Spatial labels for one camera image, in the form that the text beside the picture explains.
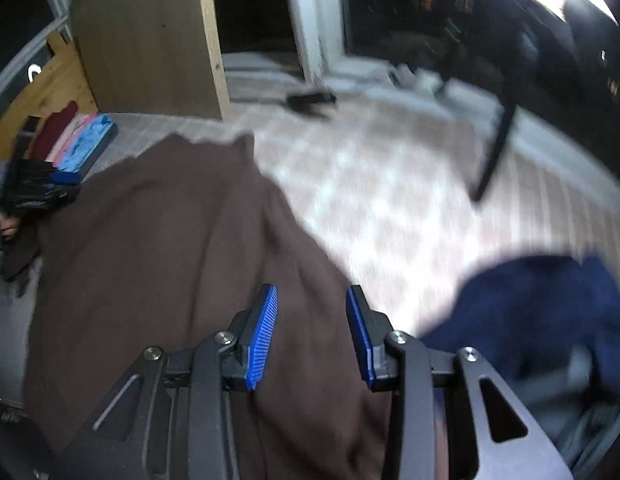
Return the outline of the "left hand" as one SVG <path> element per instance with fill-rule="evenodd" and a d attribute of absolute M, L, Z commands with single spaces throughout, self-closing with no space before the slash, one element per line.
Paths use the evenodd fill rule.
<path fill-rule="evenodd" d="M 6 240 L 16 235 L 18 227 L 19 218 L 0 216 L 0 233 Z"/>

